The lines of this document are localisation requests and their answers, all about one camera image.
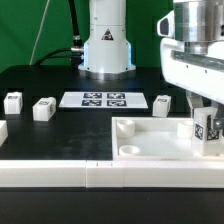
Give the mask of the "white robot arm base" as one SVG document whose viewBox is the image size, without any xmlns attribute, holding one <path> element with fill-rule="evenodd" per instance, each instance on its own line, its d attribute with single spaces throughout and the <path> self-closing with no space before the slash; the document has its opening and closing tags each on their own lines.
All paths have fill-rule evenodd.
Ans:
<svg viewBox="0 0 224 224">
<path fill-rule="evenodd" d="M 81 76 L 98 80 L 132 77 L 131 44 L 126 39 L 126 0 L 89 0 L 90 36 L 84 43 Z"/>
</svg>

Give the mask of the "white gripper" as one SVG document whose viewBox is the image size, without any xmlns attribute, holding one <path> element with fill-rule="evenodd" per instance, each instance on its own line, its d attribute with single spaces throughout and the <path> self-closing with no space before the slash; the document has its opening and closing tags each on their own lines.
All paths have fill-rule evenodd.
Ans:
<svg viewBox="0 0 224 224">
<path fill-rule="evenodd" d="M 157 33 L 165 80 L 187 90 L 191 117 L 201 96 L 216 101 L 210 127 L 224 136 L 224 0 L 173 0 Z"/>
</svg>

